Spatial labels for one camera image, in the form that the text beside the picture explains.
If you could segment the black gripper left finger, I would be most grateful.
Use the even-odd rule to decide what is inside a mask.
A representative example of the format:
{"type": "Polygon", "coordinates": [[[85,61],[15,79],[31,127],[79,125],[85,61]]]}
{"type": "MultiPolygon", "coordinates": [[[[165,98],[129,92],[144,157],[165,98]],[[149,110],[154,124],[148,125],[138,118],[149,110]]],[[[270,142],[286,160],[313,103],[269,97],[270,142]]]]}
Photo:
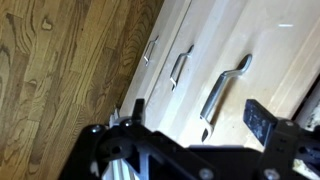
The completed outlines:
{"type": "Polygon", "coordinates": [[[142,124],[145,119],[145,100],[137,99],[134,104],[131,120],[134,123],[142,124]]]}

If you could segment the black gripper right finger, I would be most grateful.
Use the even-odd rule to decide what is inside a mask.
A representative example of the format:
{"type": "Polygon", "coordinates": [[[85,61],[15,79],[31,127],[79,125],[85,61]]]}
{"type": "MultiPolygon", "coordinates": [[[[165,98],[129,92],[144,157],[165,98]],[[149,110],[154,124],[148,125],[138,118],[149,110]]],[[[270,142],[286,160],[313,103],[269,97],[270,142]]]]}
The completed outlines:
{"type": "Polygon", "coordinates": [[[255,99],[247,99],[243,114],[243,122],[256,139],[265,146],[278,119],[255,99]]]}

